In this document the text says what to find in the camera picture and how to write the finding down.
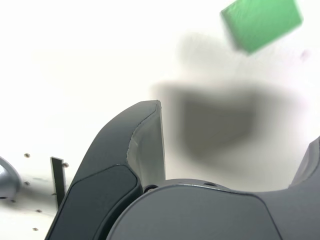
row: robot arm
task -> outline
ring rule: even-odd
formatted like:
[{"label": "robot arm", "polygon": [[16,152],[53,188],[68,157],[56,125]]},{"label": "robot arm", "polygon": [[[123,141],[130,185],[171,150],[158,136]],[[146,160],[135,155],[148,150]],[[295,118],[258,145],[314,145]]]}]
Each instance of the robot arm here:
[{"label": "robot arm", "polygon": [[[319,139],[288,189],[241,192],[165,180],[159,101],[112,119],[88,149],[47,240],[318,240]],[[154,185],[152,191],[143,187]]]}]

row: green block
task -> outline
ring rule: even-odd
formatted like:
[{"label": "green block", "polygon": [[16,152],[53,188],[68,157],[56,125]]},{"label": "green block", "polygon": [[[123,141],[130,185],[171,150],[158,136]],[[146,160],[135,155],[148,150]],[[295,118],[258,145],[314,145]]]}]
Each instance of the green block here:
[{"label": "green block", "polygon": [[249,53],[302,23],[294,0],[237,0],[221,13],[236,43]]}]

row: screw hole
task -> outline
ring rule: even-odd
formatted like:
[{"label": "screw hole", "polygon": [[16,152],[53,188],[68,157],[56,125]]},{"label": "screw hole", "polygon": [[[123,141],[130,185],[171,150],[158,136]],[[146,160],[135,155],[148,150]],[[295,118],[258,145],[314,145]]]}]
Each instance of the screw hole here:
[{"label": "screw hole", "polygon": [[212,182],[206,182],[204,185],[208,185],[208,186],[212,186],[212,187],[216,187],[217,184],[212,183]]},{"label": "screw hole", "polygon": [[144,193],[150,192],[150,191],[156,189],[157,187],[158,187],[157,185],[148,185],[145,187]]}]

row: white table surface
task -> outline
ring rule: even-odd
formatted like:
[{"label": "white table surface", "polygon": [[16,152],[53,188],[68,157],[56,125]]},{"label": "white table surface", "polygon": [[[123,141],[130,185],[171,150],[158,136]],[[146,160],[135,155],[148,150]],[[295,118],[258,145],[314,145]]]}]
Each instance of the white table surface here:
[{"label": "white table surface", "polygon": [[69,164],[69,184],[98,131],[145,100],[162,102],[167,179],[288,187],[320,135],[319,4],[298,1],[302,26],[247,55],[220,16],[232,2],[1,3],[0,156],[30,182],[0,202],[4,239],[43,239],[56,213],[50,157]]}]

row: dark gray robot part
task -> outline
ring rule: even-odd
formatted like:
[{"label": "dark gray robot part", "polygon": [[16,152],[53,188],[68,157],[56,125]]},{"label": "dark gray robot part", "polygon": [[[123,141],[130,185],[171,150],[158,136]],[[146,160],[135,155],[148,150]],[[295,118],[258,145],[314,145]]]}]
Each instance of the dark gray robot part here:
[{"label": "dark gray robot part", "polygon": [[46,239],[318,240],[319,143],[310,144],[285,190],[165,180],[161,104],[137,103],[98,133]]}]

